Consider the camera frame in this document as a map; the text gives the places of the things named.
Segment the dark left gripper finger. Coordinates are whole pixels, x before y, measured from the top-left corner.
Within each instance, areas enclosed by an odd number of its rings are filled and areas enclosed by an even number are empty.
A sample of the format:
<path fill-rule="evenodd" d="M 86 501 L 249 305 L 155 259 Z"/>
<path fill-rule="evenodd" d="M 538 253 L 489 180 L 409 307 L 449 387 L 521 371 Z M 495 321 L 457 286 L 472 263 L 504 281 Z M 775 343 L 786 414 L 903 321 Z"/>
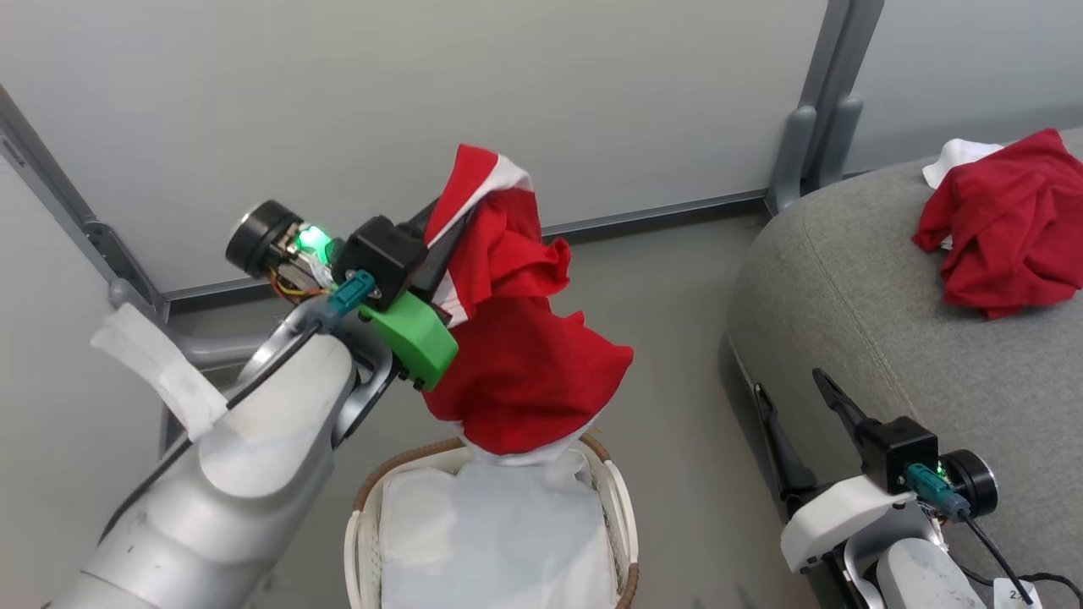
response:
<path fill-rule="evenodd" d="M 472 223 L 472 211 L 467 211 L 457 221 L 448 225 L 448 231 L 428 247 L 428 255 L 422 265 L 413 277 L 413 294 L 425 302 L 433 302 L 438 286 L 445 277 L 451 260 L 460 239 Z"/>
<path fill-rule="evenodd" d="M 428 228 L 431 224 L 433 213 L 438 210 L 438 198 L 430 200 L 421 211 L 414 213 L 409 220 L 397 224 L 397 235 L 406 243 L 425 243 L 431 245 L 436 243 L 436 238 L 429 238 Z"/>

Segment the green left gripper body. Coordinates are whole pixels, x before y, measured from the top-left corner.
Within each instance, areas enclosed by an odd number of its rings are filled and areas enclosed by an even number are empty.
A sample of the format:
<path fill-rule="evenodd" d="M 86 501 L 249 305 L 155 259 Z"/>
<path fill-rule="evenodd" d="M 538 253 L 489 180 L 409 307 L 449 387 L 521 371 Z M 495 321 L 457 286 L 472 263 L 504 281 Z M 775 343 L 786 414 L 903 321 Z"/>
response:
<path fill-rule="evenodd" d="M 378 215 L 347 238 L 335 238 L 278 200 L 243 216 L 229 238 L 229 262 L 268 278 L 295 307 L 283 338 L 256 359 L 257 375 L 277 370 L 316 334 L 344 337 L 348 323 L 360 321 L 371 324 L 390 352 L 392 374 L 421 391 L 441 381 L 458 352 L 451 314 L 436 297 L 425 302 L 413 294 L 430 245 L 401 239 L 397 224 Z"/>

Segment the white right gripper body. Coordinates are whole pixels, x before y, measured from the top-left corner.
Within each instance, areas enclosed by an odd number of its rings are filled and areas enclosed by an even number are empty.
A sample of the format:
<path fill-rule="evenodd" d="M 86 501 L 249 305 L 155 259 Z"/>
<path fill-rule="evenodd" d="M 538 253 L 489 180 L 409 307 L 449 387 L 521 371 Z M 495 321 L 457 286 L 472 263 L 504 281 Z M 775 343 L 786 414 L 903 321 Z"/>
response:
<path fill-rule="evenodd" d="M 905 539 L 948 550 L 945 523 L 964 523 L 999 507 L 999 482 L 986 459 L 968 450 L 952 451 L 936 465 L 905 465 L 900 492 L 889 492 L 870 475 L 828 485 L 790 517 L 781 550 L 790 571 L 804 572 L 841 548 L 847 570 Z"/>

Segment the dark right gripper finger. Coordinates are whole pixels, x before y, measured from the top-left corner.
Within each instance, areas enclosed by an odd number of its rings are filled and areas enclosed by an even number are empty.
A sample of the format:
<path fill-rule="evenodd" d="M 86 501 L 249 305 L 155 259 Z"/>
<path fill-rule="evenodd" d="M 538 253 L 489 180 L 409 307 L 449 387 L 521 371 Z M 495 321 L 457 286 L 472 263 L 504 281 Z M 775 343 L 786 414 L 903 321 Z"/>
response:
<path fill-rule="evenodd" d="M 762 384 L 753 386 L 756 411 L 768 450 L 768 456 L 778 487 L 778 498 L 786 510 L 803 508 L 810 497 L 815 497 L 815 472 L 805 466 L 800 455 L 785 435 L 778 410 Z"/>
<path fill-rule="evenodd" d="M 839 417 L 844 426 L 844 430 L 849 436 L 849 439 L 854 443 L 856 451 L 860 458 L 864 459 L 866 455 L 866 448 L 864 448 L 864 438 L 866 438 L 866 428 L 870 417 L 854 404 L 844 391 L 837 386 L 828 373 L 824 370 L 812 370 L 812 378 L 815 383 L 815 389 L 819 390 L 821 397 L 828 409 L 832 410 Z"/>

